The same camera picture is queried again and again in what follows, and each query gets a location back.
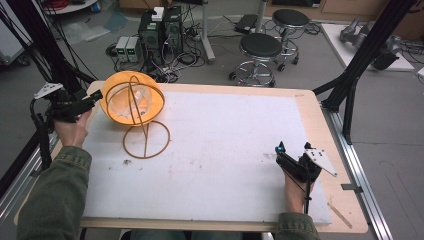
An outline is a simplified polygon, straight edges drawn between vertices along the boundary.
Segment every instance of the floor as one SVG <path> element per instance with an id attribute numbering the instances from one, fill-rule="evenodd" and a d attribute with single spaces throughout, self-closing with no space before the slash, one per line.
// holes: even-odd
<path id="1" fill-rule="evenodd" d="M 64 25 L 72 22 L 87 22 L 89 27 L 107 26 L 111 32 L 92 42 L 72 44 L 72 48 L 96 75 L 106 79 L 114 73 L 114 65 L 105 54 L 110 44 L 120 36 L 137 33 L 137 14 L 116 15 L 111 6 L 99 14 L 89 10 L 62 17 Z M 210 20 L 216 29 L 209 35 L 238 35 L 225 18 Z M 239 53 L 240 37 L 211 37 L 210 42 L 216 61 L 197 68 L 181 71 L 178 83 L 235 85 L 228 74 L 237 63 L 246 59 Z M 295 42 L 300 47 L 297 65 L 288 63 L 283 72 L 274 70 L 277 88 L 314 89 L 338 77 L 343 66 L 333 52 L 323 33 L 303 34 Z M 63 41 L 58 41 L 65 52 Z M 424 56 L 416 56 L 424 61 Z M 394 239 L 424 239 L 424 187 L 422 184 L 424 162 L 424 84 L 415 73 L 424 67 L 413 64 L 413 72 L 366 71 L 357 86 L 352 122 L 352 141 L 361 164 L 372 186 L 384 218 Z M 12 64 L 0 72 L 0 175 L 22 150 L 34 126 L 29 117 L 32 95 L 44 85 L 44 80 L 34 64 L 24 67 Z M 324 100 L 328 93 L 318 96 Z M 45 104 L 37 106 L 42 111 Z M 0 239 L 14 239 L 14 211 L 0 226 Z M 86 239 L 119 239 L 119 229 L 89 229 Z M 370 229 L 365 234 L 320 234 L 322 239 L 375 239 Z"/>

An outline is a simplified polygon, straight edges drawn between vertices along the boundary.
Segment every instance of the white board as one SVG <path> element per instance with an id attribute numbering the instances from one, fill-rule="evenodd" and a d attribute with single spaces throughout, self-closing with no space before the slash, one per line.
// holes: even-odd
<path id="1" fill-rule="evenodd" d="M 352 43 L 346 42 L 343 43 L 340 41 L 340 31 L 345 29 L 348 25 L 337 25 L 337 24 L 321 24 L 322 29 L 324 30 L 325 36 L 331 42 L 331 45 L 340 61 L 343 63 L 344 67 L 349 65 L 352 61 L 353 56 L 356 54 L 357 48 L 352 45 Z M 414 70 L 414 67 L 402 56 L 402 54 L 396 54 L 399 59 L 397 59 L 392 65 L 390 65 L 384 71 L 399 71 L 406 72 Z M 376 70 L 372 66 L 368 66 L 367 70 Z"/>
<path id="2" fill-rule="evenodd" d="M 171 142 L 148 160 L 123 150 L 127 127 L 102 110 L 94 116 L 84 144 L 93 156 L 84 216 L 276 222 L 284 212 L 284 176 L 274 148 L 283 140 L 297 159 L 307 141 L 295 99 L 164 94 L 166 104 L 156 120 L 169 128 Z M 150 127 L 149 142 L 165 137 L 157 126 Z M 137 140 L 128 142 L 143 149 Z M 319 181 L 311 197 L 314 222 L 331 223 Z"/>

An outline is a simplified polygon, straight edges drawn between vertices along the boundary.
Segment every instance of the green jacket sleeve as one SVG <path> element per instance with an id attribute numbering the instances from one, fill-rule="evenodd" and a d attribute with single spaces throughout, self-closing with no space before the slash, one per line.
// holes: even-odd
<path id="1" fill-rule="evenodd" d="M 40 174 L 19 213 L 17 239 L 77 239 L 85 207 L 91 156 L 63 147 Z"/>
<path id="2" fill-rule="evenodd" d="M 309 215 L 302 213 L 281 213 L 278 218 L 276 240 L 320 239 Z"/>

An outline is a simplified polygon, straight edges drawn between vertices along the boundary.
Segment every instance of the black stool seat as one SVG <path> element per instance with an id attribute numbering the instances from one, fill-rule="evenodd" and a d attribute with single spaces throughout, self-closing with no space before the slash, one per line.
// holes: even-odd
<path id="1" fill-rule="evenodd" d="M 249 55 L 264 58 L 276 57 L 283 50 L 277 39 L 263 33 L 244 36 L 240 41 L 240 48 Z"/>
<path id="2" fill-rule="evenodd" d="M 280 9 L 272 14 L 272 21 L 280 27 L 303 27 L 309 23 L 309 18 L 296 10 Z"/>

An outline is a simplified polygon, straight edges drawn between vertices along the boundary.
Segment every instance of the hand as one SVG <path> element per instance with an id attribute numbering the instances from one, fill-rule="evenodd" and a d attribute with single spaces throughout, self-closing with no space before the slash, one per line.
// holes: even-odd
<path id="1" fill-rule="evenodd" d="M 286 199 L 286 211 L 303 213 L 303 204 L 305 203 L 306 183 L 301 183 L 284 171 L 286 185 L 284 187 L 284 197 Z"/>
<path id="2" fill-rule="evenodd" d="M 81 114 L 76 123 L 62 122 L 58 120 L 54 121 L 54 129 L 63 146 L 75 146 L 82 148 L 85 137 L 88 135 L 86 125 L 90 114 L 91 110 Z"/>

